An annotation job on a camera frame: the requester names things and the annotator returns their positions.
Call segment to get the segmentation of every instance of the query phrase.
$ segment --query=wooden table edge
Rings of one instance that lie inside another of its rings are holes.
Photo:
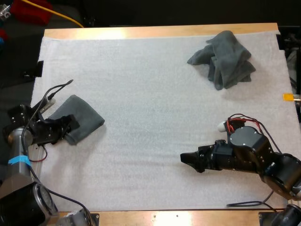
[[[113,27],[46,29],[44,37],[71,40],[113,40],[152,37],[179,37],[214,35],[224,30],[235,34],[277,31],[276,23],[263,24],[210,24],[156,27]],[[97,211],[101,226],[258,226],[258,213],[266,210],[146,210],[146,211]],[[63,217],[68,212],[60,212]]]
[[[214,35],[230,30],[235,34],[277,31],[276,23],[264,24],[214,24],[156,27],[105,27],[46,29],[44,37],[72,40],[133,39],[154,37],[179,37],[195,35]]]

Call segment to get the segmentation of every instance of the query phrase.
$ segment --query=gray towel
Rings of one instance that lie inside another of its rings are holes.
[[[251,53],[231,31],[223,31],[207,42],[210,45],[197,51],[187,63],[210,65],[208,80],[214,83],[217,90],[228,89],[240,81],[251,81],[250,74],[255,71],[247,61]]]
[[[70,145],[76,145],[104,123],[104,119],[86,101],[76,95],[70,96],[49,118],[58,119],[69,114],[73,114],[79,123],[79,128],[64,137]]]

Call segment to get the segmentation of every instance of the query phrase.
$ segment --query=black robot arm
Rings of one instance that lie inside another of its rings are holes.
[[[269,139],[253,127],[233,122],[232,128],[227,131],[228,143],[217,140],[194,153],[182,153],[181,161],[200,173],[205,169],[257,173],[274,192],[288,200],[301,200],[301,161],[274,152]]]

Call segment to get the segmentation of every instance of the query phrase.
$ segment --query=gray cloth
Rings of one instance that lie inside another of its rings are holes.
[[[79,128],[64,137],[70,145],[76,145],[104,123],[104,119],[86,101],[76,95],[71,95],[49,118],[58,119],[69,114],[73,114],[79,123]]]
[[[217,90],[228,89],[240,81],[251,81],[250,74],[255,71],[247,61],[251,53],[231,31],[223,31],[207,42],[210,45],[197,51],[187,63],[210,65],[208,80],[214,83]]]

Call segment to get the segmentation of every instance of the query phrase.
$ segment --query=black wire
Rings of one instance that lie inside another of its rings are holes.
[[[268,136],[270,137],[271,141],[273,142],[273,145],[275,146],[275,148],[277,149],[277,151],[282,154],[282,152],[280,151],[279,147],[276,145],[274,139],[272,138],[272,136],[270,135],[270,133],[268,132],[268,130],[265,128],[265,126],[259,121],[259,124],[263,127],[264,131],[268,134]]]
[[[227,204],[227,207],[252,207],[252,206],[260,206],[265,205],[269,207],[271,210],[276,212],[276,210],[268,205],[266,201],[273,195],[274,191],[272,191],[263,201],[248,201],[248,202],[237,202],[237,203],[230,203]]]
[[[52,88],[50,88],[49,90],[47,90],[47,92],[44,94],[43,98],[41,99],[40,101],[40,104],[39,106],[37,107],[37,109],[35,110],[35,112],[32,114],[31,118],[28,120],[28,123],[27,125],[24,127],[23,131],[22,131],[22,134],[21,134],[21,143],[22,143],[22,148],[23,148],[23,154],[24,155],[28,155],[27,151],[26,151],[26,148],[25,148],[25,143],[24,143],[24,133],[25,131],[27,130],[27,127],[29,126],[30,122],[32,121],[32,119],[34,118],[34,116],[37,114],[37,112],[40,110],[41,108],[41,105],[42,105],[42,102],[43,100],[46,98],[47,94],[53,90],[53,89],[56,89],[58,87],[65,87],[66,85],[69,85],[71,82],[73,82],[73,79],[68,81],[67,83],[65,84],[62,84],[62,85],[57,85],[57,86],[54,86]]]
[[[235,115],[241,115],[241,116],[243,116],[243,117],[246,117],[246,118],[249,118],[249,119],[252,119],[252,120],[258,122],[258,123],[263,127],[263,129],[264,129],[264,131],[267,133],[267,135],[270,137],[270,139],[271,139],[273,145],[275,146],[275,148],[277,149],[277,151],[278,151],[280,154],[282,154],[282,152],[280,151],[279,147],[276,145],[276,143],[275,143],[273,137],[272,137],[271,134],[268,132],[268,130],[265,128],[265,126],[263,125],[262,122],[258,121],[258,120],[255,119],[255,118],[246,116],[246,115],[241,114],[241,113],[233,114],[233,115],[231,115],[228,119],[231,119],[231,118],[232,118],[233,116],[235,116]]]
[[[42,145],[42,147],[43,147],[43,149],[45,151],[45,154],[46,154],[45,157],[42,158],[42,159],[40,159],[40,160],[31,160],[31,159],[29,159],[29,161],[31,161],[31,162],[42,162],[42,161],[44,161],[47,158],[47,156],[48,156],[47,149],[46,149],[46,147],[44,145]]]
[[[61,87],[61,88],[58,90],[58,91],[60,91],[62,88],[64,88],[65,86],[69,85],[71,82],[73,82],[73,80],[70,80],[70,81],[68,81],[67,83],[62,84],[62,85],[54,86],[54,87],[50,88],[49,90],[47,90],[47,92],[44,94],[43,98],[42,98],[41,101],[40,101],[39,106],[37,107],[37,109],[35,110],[35,112],[32,114],[32,116],[31,116],[31,118],[29,119],[27,125],[24,127],[24,129],[23,129],[23,131],[22,131],[22,134],[21,134],[21,142],[22,142],[23,153],[26,153],[26,154],[27,154],[26,148],[25,148],[25,143],[24,143],[24,133],[25,133],[25,130],[26,130],[27,127],[29,126],[29,124],[30,124],[30,122],[32,121],[32,119],[34,118],[34,116],[35,116],[35,115],[37,114],[37,112],[40,110],[41,105],[42,105],[42,101],[46,98],[47,94],[48,94],[51,90],[56,89],[56,88],[58,88],[58,87]],[[29,168],[30,168],[30,171],[31,171],[33,177],[36,178],[36,179],[40,182],[38,176],[35,174],[35,172],[33,171],[32,167],[29,166]],[[61,195],[61,194],[59,194],[59,193],[53,192],[53,191],[49,190],[48,188],[47,188],[47,190],[48,190],[51,194],[54,194],[54,195],[56,195],[56,196],[58,196],[58,197],[61,197],[61,198],[63,198],[63,199],[69,200],[69,201],[71,201],[71,202],[74,202],[74,203],[80,205],[80,206],[84,209],[84,211],[86,212],[86,214],[87,214],[87,216],[88,216],[89,225],[92,225],[92,217],[91,217],[91,214],[90,214],[90,212],[88,211],[88,209],[87,209],[82,203],[80,203],[80,202],[78,202],[78,201],[76,201],[76,200],[74,200],[74,199],[68,198],[68,197],[66,197],[66,196],[64,196],[64,195]]]
[[[273,137],[271,136],[271,134],[268,132],[268,130],[265,128],[265,126],[263,125],[262,122],[258,121],[257,119],[255,118],[252,118],[252,117],[249,117],[249,116],[246,116],[244,114],[241,114],[241,113],[237,113],[237,114],[233,114],[231,115],[228,120],[230,120],[233,116],[235,115],[241,115],[239,117],[245,117],[245,118],[248,118],[248,119],[251,119],[251,120],[254,120],[256,122],[258,122],[264,129],[264,131],[267,133],[267,135],[270,137],[273,145],[275,146],[275,148],[277,149],[277,151],[282,154],[282,152],[280,151],[279,147],[276,145]],[[252,206],[260,206],[260,205],[265,205],[267,207],[269,207],[271,210],[275,211],[276,210],[271,207],[270,205],[268,205],[266,203],[266,201],[273,195],[274,191],[272,191],[263,201],[249,201],[249,202],[237,202],[237,203],[230,203],[230,204],[227,204],[228,207],[252,207]]]
[[[31,167],[31,166],[29,166],[29,168],[30,168],[30,172],[32,173],[32,175],[33,175],[33,177],[34,178],[36,178],[39,182],[40,182],[40,179],[38,178],[38,176],[35,174],[35,172],[33,171],[33,168]],[[74,199],[72,199],[72,198],[68,198],[68,197],[66,197],[66,196],[64,196],[64,195],[62,195],[62,194],[59,194],[59,193],[56,193],[56,192],[54,192],[54,191],[51,191],[50,189],[48,189],[48,188],[46,188],[48,191],[49,191],[49,193],[51,193],[51,194],[54,194],[54,195],[56,195],[56,196],[58,196],[58,197],[60,197],[60,198],[63,198],[63,199],[66,199],[66,200],[68,200],[68,201],[71,201],[71,202],[73,202],[73,203],[76,203],[76,204],[78,204],[78,205],[80,205],[83,209],[84,209],[84,211],[86,212],[86,214],[87,214],[87,216],[88,216],[88,221],[89,221],[89,225],[92,225],[92,216],[91,216],[91,213],[90,213],[90,211],[85,207],[85,205],[84,204],[82,204],[82,203],[80,203],[79,201],[76,201],[76,200],[74,200]]]

